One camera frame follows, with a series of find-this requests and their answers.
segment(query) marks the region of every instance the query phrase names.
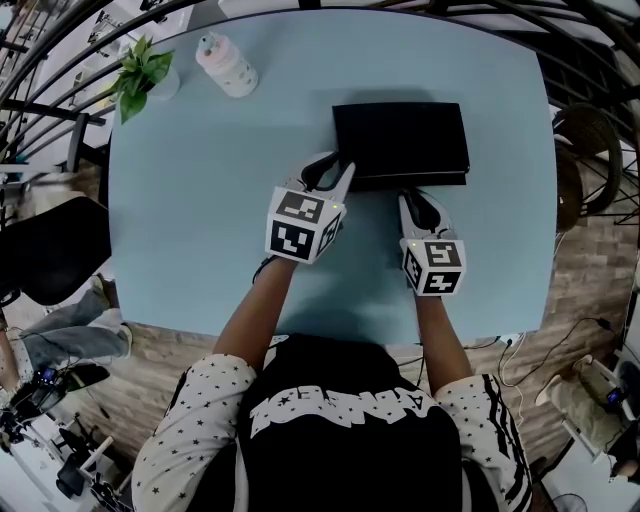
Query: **light blue table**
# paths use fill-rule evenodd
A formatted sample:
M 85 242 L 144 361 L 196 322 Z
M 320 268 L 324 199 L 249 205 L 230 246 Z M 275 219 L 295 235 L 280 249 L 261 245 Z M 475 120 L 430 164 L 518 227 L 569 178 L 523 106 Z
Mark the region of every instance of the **light blue table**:
M 176 96 L 114 130 L 111 230 L 126 319 L 218 334 L 265 256 L 273 187 L 335 148 L 331 106 L 448 101 L 462 110 L 471 172 L 467 186 L 429 189 L 467 250 L 467 275 L 447 310 L 465 340 L 540 326 L 556 177 L 533 52 L 393 11 L 280 12 L 215 30 L 258 70 L 253 94 L 225 96 L 194 60 L 205 31 L 183 34 L 160 47 L 176 49 Z M 347 208 L 336 243 L 297 271 L 278 330 L 415 343 L 395 192 L 351 194 Z

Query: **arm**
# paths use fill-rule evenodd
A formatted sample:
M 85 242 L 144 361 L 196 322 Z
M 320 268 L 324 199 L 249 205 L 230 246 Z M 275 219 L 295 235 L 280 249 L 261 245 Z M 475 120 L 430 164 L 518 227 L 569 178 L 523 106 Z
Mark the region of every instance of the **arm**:
M 467 477 L 481 471 L 505 510 L 526 510 L 529 468 L 498 382 L 489 375 L 473 376 L 439 298 L 416 297 L 416 309 L 432 393 L 458 429 L 463 465 L 477 468 L 465 466 Z
M 239 357 L 256 371 L 262 368 L 296 266 L 276 258 L 262 269 L 218 337 L 214 354 Z
M 0 351 L 2 351 L 5 362 L 4 370 L 0 371 L 0 386 L 7 391 L 12 391 L 18 386 L 20 375 L 18 374 L 18 364 L 16 363 L 13 349 L 4 330 L 0 330 Z
M 264 267 L 213 354 L 183 375 L 136 460 L 132 495 L 138 510 L 186 511 L 207 466 L 234 442 L 242 397 L 262 368 L 295 268 L 280 258 Z
M 473 375 L 439 297 L 416 297 L 420 340 L 431 392 Z

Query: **water bottle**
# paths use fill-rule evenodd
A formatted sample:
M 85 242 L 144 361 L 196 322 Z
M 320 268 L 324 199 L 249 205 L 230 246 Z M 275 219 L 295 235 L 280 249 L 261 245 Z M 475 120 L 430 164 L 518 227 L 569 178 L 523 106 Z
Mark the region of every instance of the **water bottle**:
M 227 36 L 210 32 L 200 38 L 196 61 L 232 98 L 250 94 L 258 85 L 258 73 Z

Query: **black box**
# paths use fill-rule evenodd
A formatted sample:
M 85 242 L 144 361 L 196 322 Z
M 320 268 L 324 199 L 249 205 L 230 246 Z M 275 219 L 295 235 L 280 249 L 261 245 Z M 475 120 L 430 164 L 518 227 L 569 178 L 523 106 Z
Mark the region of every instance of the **black box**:
M 340 165 L 355 162 L 352 191 L 464 185 L 469 155 L 457 103 L 333 107 Z

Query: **green leaves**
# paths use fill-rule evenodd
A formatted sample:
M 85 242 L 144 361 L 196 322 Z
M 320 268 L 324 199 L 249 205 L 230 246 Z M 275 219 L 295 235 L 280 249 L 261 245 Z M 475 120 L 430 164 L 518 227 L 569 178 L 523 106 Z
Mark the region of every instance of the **green leaves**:
M 152 83 L 160 83 L 160 81 L 167 76 L 172 60 L 173 52 L 152 55 L 149 57 L 149 61 L 142 66 L 142 72 L 147 75 Z
M 122 61 L 123 71 L 111 87 L 120 100 L 122 124 L 138 114 L 147 103 L 147 91 L 169 72 L 173 52 L 153 55 L 151 39 L 142 36 Z
M 122 67 L 127 71 L 134 72 L 138 69 L 138 61 L 135 59 L 125 59 L 122 61 Z
M 120 96 L 120 117 L 122 124 L 126 123 L 133 116 L 138 114 L 147 103 L 147 93 L 143 91 L 137 91 L 135 94 L 130 94 L 129 91 L 125 91 Z
M 147 42 L 145 36 L 142 36 L 140 39 L 138 39 L 138 42 L 133 48 L 133 54 L 136 56 L 137 59 L 140 59 L 142 58 L 142 55 L 144 54 L 144 52 L 146 52 L 150 46 L 151 46 L 151 40 Z

